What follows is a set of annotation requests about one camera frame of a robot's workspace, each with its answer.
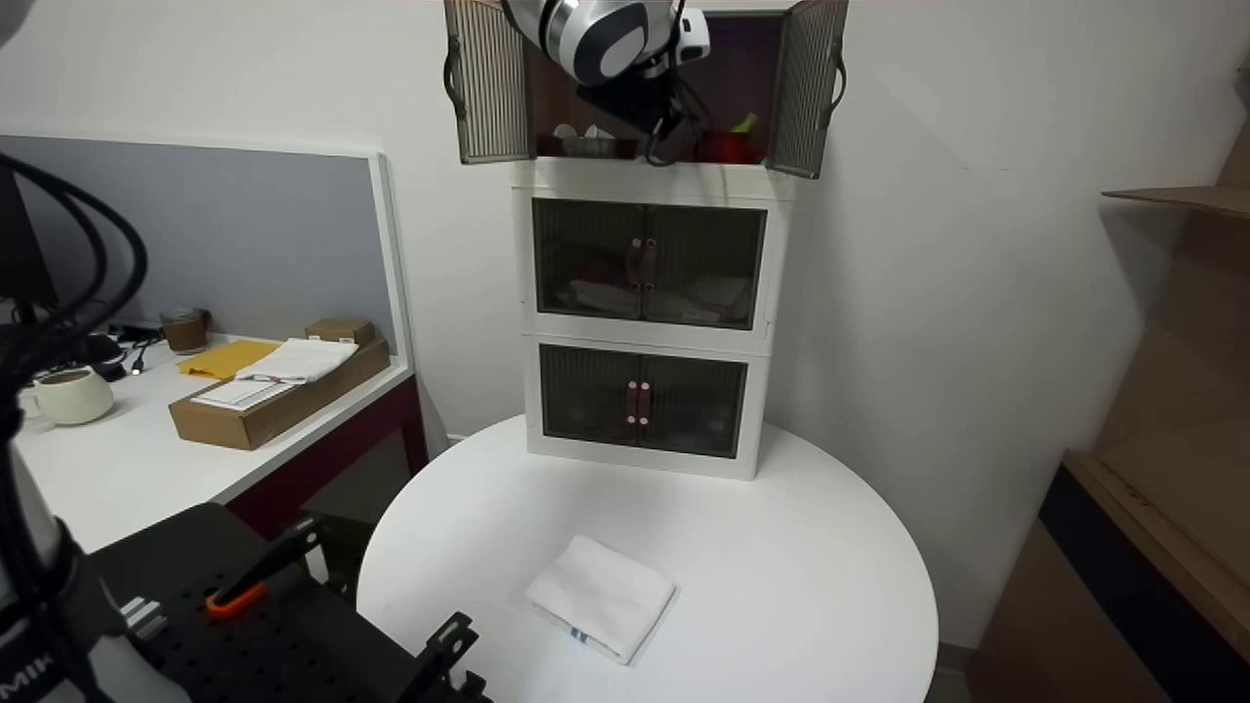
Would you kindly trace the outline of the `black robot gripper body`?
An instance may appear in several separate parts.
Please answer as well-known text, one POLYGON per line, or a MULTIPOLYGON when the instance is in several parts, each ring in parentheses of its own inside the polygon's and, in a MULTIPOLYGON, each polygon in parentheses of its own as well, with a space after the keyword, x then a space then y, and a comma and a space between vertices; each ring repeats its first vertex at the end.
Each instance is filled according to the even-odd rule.
POLYGON ((618 77, 602 91, 607 111, 641 138, 648 165, 691 160, 704 138, 704 111, 678 77, 618 77))

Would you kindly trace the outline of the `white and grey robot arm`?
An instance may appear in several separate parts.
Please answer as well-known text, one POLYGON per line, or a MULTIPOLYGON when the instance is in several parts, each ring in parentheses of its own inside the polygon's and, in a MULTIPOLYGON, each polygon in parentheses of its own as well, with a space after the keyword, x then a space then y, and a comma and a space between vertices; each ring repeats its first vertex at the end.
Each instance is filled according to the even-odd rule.
POLYGON ((711 56, 711 25, 688 0, 501 0, 505 21, 581 101, 626 122, 655 152, 688 116, 678 71, 711 56))

